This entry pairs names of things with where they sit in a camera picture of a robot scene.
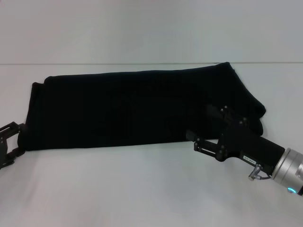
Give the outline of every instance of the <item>folded garment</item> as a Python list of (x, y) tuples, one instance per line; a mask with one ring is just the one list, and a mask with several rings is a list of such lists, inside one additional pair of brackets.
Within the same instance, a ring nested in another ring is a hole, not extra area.
[(219, 138), (228, 106), (263, 133), (264, 106), (228, 62), (187, 70), (48, 77), (34, 83), (23, 150), (127, 146)]

